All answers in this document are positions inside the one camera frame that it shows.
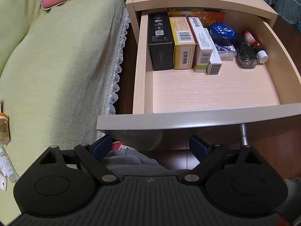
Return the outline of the beige nightstand drawer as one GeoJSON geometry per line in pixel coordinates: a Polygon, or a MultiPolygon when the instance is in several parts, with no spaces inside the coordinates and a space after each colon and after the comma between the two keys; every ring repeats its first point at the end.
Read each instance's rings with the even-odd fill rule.
{"type": "Polygon", "coordinates": [[[101,115],[97,129],[129,146],[183,148],[191,135],[208,143],[240,141],[288,132],[300,126],[300,74],[269,24],[261,17],[226,12],[226,24],[253,30],[268,61],[244,69],[225,61],[217,75],[190,70],[153,71],[147,48],[147,11],[141,16],[132,113],[101,115]]]}

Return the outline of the white tube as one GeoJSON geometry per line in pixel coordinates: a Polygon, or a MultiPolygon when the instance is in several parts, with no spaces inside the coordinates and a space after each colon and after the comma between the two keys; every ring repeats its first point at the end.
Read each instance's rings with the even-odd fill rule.
{"type": "Polygon", "coordinates": [[[6,153],[3,145],[1,144],[1,169],[5,172],[11,183],[16,183],[19,180],[19,176],[14,169],[12,162],[6,153]]]}

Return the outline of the red white shoe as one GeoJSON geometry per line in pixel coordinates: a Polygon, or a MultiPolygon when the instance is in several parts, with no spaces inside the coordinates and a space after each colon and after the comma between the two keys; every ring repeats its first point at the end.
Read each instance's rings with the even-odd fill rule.
{"type": "Polygon", "coordinates": [[[111,150],[135,150],[135,149],[125,145],[123,142],[115,141],[112,143],[111,150]]]}

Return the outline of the grey trouser leg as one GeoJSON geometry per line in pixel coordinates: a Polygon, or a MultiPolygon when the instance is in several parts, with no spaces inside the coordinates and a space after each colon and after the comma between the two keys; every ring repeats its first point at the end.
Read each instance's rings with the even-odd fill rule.
{"type": "Polygon", "coordinates": [[[102,164],[121,180],[124,176],[180,176],[190,170],[169,170],[156,160],[150,159],[137,150],[113,150],[102,160],[102,164]]]}

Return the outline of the orange cap pill bottle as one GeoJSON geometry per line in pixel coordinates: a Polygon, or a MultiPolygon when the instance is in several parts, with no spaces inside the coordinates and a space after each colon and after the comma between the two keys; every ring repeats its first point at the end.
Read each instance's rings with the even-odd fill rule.
{"type": "Polygon", "coordinates": [[[0,113],[0,142],[1,144],[10,143],[9,120],[5,113],[0,113]]]}

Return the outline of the green sofa cover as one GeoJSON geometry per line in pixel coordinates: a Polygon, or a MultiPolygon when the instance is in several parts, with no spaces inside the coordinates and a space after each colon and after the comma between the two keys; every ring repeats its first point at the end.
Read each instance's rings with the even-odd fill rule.
{"type": "Polygon", "coordinates": [[[1,99],[5,146],[19,176],[50,146],[93,143],[97,117],[118,89],[125,0],[1,0],[1,99]]]}

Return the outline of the small white medicine box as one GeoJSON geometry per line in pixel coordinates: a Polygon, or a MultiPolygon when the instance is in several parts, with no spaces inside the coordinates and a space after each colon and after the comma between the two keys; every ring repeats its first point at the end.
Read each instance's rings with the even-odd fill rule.
{"type": "Polygon", "coordinates": [[[208,36],[208,39],[209,39],[211,47],[212,47],[212,53],[211,53],[210,61],[208,63],[208,67],[207,67],[207,74],[208,75],[218,75],[220,72],[221,66],[222,66],[222,61],[220,59],[219,53],[214,44],[214,41],[212,40],[212,38],[210,36],[208,29],[204,28],[204,31],[206,32],[206,35],[208,36]]]}

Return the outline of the black electric shaver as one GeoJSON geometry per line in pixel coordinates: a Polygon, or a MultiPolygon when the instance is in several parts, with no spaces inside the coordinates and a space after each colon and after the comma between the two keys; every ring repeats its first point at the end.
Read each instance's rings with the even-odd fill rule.
{"type": "Polygon", "coordinates": [[[232,44],[242,68],[252,69],[258,65],[259,62],[255,52],[241,35],[237,35],[232,44]]]}

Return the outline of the brown bottle white cap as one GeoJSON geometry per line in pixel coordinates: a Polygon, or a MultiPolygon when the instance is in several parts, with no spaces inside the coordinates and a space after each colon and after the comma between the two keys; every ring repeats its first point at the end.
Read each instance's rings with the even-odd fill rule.
{"type": "Polygon", "coordinates": [[[244,40],[246,41],[246,43],[256,53],[259,63],[260,64],[266,63],[269,59],[268,54],[265,51],[264,45],[261,43],[261,41],[255,35],[255,33],[252,30],[245,30],[242,33],[242,36],[243,36],[244,40]]]}

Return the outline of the clear cotton swab box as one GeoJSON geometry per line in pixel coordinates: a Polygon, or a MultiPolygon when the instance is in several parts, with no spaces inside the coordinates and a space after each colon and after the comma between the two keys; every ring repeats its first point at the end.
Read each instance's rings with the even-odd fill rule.
{"type": "Polygon", "coordinates": [[[235,59],[237,52],[233,45],[218,45],[215,44],[219,57],[222,61],[232,61],[235,59]]]}

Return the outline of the yellow barcode medicine box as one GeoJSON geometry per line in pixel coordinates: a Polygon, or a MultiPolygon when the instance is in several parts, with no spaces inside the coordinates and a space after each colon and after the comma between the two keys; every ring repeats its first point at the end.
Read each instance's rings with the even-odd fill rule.
{"type": "Polygon", "coordinates": [[[192,69],[196,43],[187,18],[169,17],[169,20],[174,39],[174,69],[192,69]]]}

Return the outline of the blue round cream tin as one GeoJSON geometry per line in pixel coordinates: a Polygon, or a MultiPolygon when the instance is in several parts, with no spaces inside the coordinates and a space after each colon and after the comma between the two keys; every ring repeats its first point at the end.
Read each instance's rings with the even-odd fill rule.
{"type": "Polygon", "coordinates": [[[229,25],[215,23],[210,26],[210,35],[213,41],[219,45],[230,45],[237,37],[236,31],[229,25]]]}

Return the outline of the black product box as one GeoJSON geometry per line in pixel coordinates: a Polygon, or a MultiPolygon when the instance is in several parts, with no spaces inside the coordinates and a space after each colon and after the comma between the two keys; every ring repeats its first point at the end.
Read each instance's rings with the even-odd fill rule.
{"type": "Polygon", "coordinates": [[[174,39],[166,11],[148,14],[147,35],[153,70],[173,69],[174,39]]]}

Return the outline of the orange printed box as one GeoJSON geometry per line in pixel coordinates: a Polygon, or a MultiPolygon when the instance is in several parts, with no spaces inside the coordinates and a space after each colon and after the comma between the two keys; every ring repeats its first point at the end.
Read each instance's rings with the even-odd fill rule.
{"type": "Polygon", "coordinates": [[[223,10],[211,8],[168,8],[167,11],[169,17],[198,17],[202,25],[205,27],[210,27],[215,23],[223,23],[225,17],[223,10]]]}

